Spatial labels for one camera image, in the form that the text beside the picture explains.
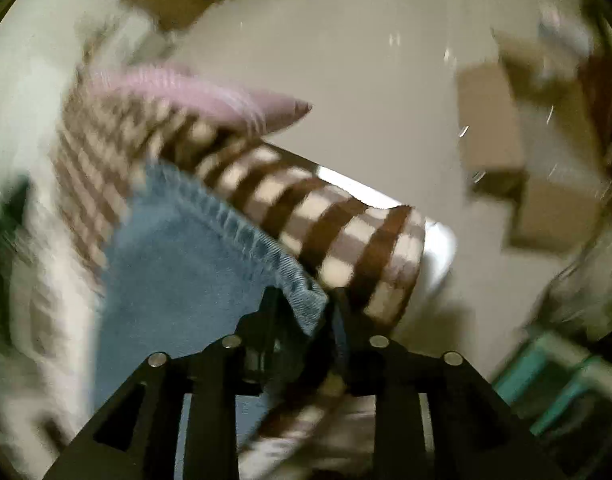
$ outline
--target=bolt head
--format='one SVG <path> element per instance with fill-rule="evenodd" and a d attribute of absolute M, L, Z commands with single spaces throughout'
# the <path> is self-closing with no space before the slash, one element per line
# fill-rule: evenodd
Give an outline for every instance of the bolt head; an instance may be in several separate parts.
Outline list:
<path fill-rule="evenodd" d="M 148 356 L 148 364 L 153 368 L 159 368 L 166 361 L 168 361 L 168 356 L 163 352 L 155 352 Z"/>
<path fill-rule="evenodd" d="M 464 358 L 457 352 L 446 352 L 443 355 L 443 361 L 451 366 L 459 366 L 464 362 Z"/>
<path fill-rule="evenodd" d="M 224 348 L 237 348 L 241 345 L 241 338 L 237 334 L 230 334 L 221 340 L 221 344 Z"/>
<path fill-rule="evenodd" d="M 368 339 L 368 342 L 373 348 L 386 348 L 390 344 L 390 340 L 383 335 L 374 335 Z"/>

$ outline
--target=white floor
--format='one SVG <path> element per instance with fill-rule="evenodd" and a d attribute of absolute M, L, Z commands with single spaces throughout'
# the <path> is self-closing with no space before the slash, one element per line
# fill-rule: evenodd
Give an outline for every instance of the white floor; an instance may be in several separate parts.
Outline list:
<path fill-rule="evenodd" d="M 470 201 L 457 156 L 456 67 L 495 59 L 490 28 L 536 38 L 539 5 L 579 0 L 230 0 L 175 59 L 218 78 L 306 98 L 313 111 L 272 138 L 450 226 L 447 287 L 419 313 L 414 348 L 461 351 L 490 375 L 561 267 L 504 247 L 510 207 Z M 0 25 L 0 182 L 48 139 L 79 56 L 76 24 L 117 0 L 18 0 Z"/>

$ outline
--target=laundry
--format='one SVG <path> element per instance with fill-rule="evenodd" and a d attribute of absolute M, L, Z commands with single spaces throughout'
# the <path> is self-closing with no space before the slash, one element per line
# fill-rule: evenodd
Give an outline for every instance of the laundry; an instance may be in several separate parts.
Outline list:
<path fill-rule="evenodd" d="M 275 240 L 173 166 L 148 166 L 131 202 L 130 219 L 106 251 L 95 409 L 153 351 L 193 354 L 233 333 L 241 316 L 257 310 L 267 286 L 283 291 L 308 336 L 294 333 L 281 350 L 275 373 L 294 381 L 327 303 L 317 282 Z M 238 398 L 240 440 L 271 403 L 268 395 Z"/>
<path fill-rule="evenodd" d="M 94 91 L 165 99 L 196 113 L 217 129 L 250 136 L 287 128 L 312 108 L 304 100 L 277 92 L 212 82 L 177 65 L 145 64 L 91 72 Z"/>

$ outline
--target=teal object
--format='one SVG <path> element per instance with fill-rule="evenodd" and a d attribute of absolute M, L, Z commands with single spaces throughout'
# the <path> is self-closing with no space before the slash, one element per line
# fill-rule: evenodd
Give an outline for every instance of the teal object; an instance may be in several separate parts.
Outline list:
<path fill-rule="evenodd" d="M 582 382 L 573 378 L 561 390 L 557 399 L 542 413 L 542 416 L 535 421 L 531 426 L 531 433 L 535 436 L 541 435 L 548 427 L 555 422 L 566 411 L 568 405 L 576 398 L 588 390 L 588 387 Z"/>
<path fill-rule="evenodd" d="M 546 354 L 532 341 L 517 361 L 497 380 L 494 385 L 499 395 L 508 405 L 517 400 L 532 381 L 548 364 Z"/>

